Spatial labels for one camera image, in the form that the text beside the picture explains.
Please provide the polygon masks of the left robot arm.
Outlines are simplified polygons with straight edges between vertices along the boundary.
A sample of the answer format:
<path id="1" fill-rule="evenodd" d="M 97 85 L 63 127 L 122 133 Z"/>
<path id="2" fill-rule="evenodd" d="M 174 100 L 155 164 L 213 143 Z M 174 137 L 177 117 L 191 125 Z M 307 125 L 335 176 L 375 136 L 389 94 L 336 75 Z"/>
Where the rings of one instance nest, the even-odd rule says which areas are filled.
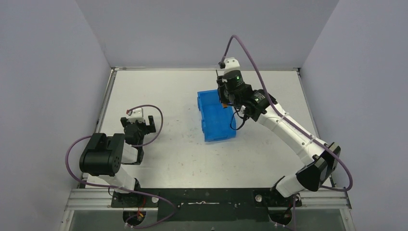
<path id="1" fill-rule="evenodd" d="M 124 129 L 122 133 L 107 136 L 94 133 L 86 145 L 79 167 L 84 173 L 98 177 L 111 186 L 117 186 L 118 193 L 129 193 L 140 189 L 139 181 L 130 176 L 123 165 L 140 165 L 144 158 L 144 137 L 156 132 L 154 117 L 143 116 L 120 118 Z"/>

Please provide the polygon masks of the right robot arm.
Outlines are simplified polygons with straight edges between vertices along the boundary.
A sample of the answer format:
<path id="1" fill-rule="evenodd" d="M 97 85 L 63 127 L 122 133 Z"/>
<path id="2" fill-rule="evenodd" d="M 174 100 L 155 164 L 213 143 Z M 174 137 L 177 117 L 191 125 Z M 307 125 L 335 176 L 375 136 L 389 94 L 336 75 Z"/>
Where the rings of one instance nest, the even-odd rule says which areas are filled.
<path id="1" fill-rule="evenodd" d="M 239 70 L 218 76 L 217 91 L 222 104 L 241 110 L 243 120 L 251 118 L 267 127 L 303 163 L 295 173 L 280 178 L 272 186 L 273 192 L 285 198 L 303 190 L 316 192 L 336 169 L 340 146 L 308 133 L 264 89 L 254 90 L 246 84 Z"/>

